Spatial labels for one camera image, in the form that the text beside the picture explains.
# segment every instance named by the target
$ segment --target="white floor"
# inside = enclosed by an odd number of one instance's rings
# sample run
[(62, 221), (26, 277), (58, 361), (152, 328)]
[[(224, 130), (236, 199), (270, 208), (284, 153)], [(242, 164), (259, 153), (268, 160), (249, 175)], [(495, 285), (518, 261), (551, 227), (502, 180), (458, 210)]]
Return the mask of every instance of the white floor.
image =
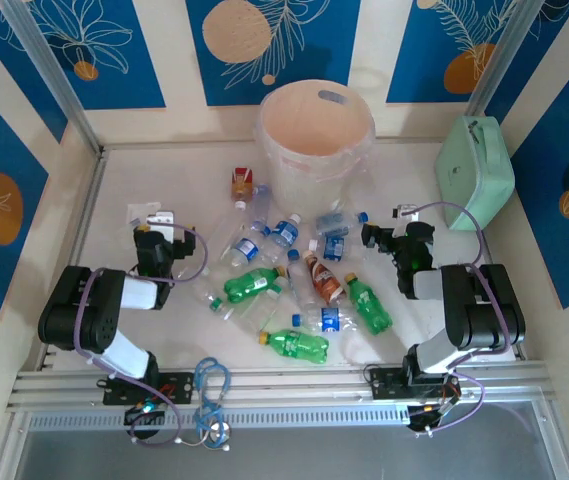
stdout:
[[(438, 150), (439, 144), (378, 143), (369, 172), (351, 188), (350, 202), (358, 211), (367, 211), (372, 222), (384, 225), (399, 203), (423, 205), (439, 200), (434, 173)], [(256, 182), (268, 181), (265, 164), (255, 145), (248, 142), (110, 151), (80, 264), (123, 270), (135, 265), (132, 238), (121, 236), (129, 204), (161, 202), (162, 209), (175, 212), (178, 223), (195, 225), (205, 236), (210, 234), (216, 219), (230, 208), (231, 170), (241, 165), (253, 167)], [(280, 217), (276, 207), (271, 209), (269, 223), (275, 224)], [(478, 245), (474, 233), (448, 231), (440, 209), (427, 211), (420, 218), (436, 228), (436, 264), (475, 257)], [(310, 233), (309, 226), (304, 225), (294, 247), (305, 250)], [(196, 264), (200, 257), (186, 261)], [(177, 261), (175, 269), (182, 264)], [(377, 337), (361, 330), (331, 334), (327, 337), (331, 346), (326, 366), (399, 363), (411, 345), (427, 340), (444, 327), (440, 302), (410, 301), (399, 293), (389, 257), (374, 253), (364, 263), (345, 262), (329, 267), (340, 279), (355, 271), (371, 285), (394, 325)], [(269, 330), (289, 327), (295, 311), (288, 292)], [(192, 368), (209, 355), (232, 368), (288, 369), (309, 365), (282, 358), (233, 323), (217, 319), (189, 297), (187, 285), (173, 289), (161, 311), (122, 310), (119, 327), (137, 345), (152, 351), (162, 368)], [(509, 352), (493, 360), (513, 358)], [(49, 359), (55, 369), (92, 368), (73, 352), (57, 351)]]

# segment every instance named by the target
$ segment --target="white wall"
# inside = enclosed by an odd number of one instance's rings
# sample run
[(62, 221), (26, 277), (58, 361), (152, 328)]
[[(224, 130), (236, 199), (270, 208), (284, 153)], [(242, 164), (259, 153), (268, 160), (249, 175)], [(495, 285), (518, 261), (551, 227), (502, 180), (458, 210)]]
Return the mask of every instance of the white wall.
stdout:
[(58, 144), (0, 63), (0, 114), (49, 173), (42, 199), (0, 312), (0, 422), (31, 347), (39, 314), (68, 251), (78, 198), (94, 165), (72, 127)]
[[(502, 124), (513, 153), (569, 80), (569, 19)], [(569, 308), (562, 310), (517, 196), (486, 230), (506, 265), (527, 322), (526, 347), (548, 363), (569, 434)]]
[[(378, 136), (446, 136), (466, 102), (387, 105), (414, 0), (362, 0), (349, 86), (369, 104)], [(256, 106), (206, 106), (185, 0), (135, 0), (165, 109), (100, 110), (87, 116), (105, 144), (253, 138)]]

